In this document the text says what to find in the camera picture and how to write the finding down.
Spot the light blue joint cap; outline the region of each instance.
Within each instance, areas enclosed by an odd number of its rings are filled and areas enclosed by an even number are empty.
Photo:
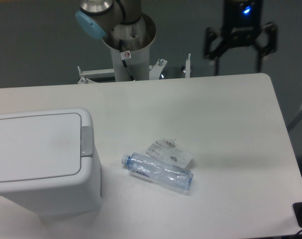
[[[76,19],[82,29],[85,30],[91,37],[96,39],[101,39],[102,37],[106,36],[106,32],[88,15],[83,13],[82,11],[76,12]]]

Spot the bottle cap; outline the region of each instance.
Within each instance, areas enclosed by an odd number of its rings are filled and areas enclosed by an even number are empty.
[[[126,155],[126,154],[123,155],[121,162],[122,162],[124,165],[126,165],[126,164],[127,164],[128,158],[129,158],[129,155]]]

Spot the bolt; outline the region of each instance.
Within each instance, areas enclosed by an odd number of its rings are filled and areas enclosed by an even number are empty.
[[[79,75],[81,75],[81,74],[82,74],[82,71],[81,71],[81,69],[80,69],[80,66],[77,66],[77,67],[78,67]]]

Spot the bottle label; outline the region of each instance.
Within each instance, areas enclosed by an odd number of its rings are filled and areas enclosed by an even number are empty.
[[[147,176],[145,173],[140,172],[140,171],[137,171],[137,170],[135,170],[135,169],[133,169],[132,172],[137,173],[137,174],[139,174],[139,175],[142,175],[142,176],[145,176],[145,177],[148,177],[148,178],[149,178],[149,176]]]

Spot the trash bin lid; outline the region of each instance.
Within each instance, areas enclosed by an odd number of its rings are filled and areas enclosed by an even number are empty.
[[[0,119],[0,182],[77,174],[80,141],[77,113]]]

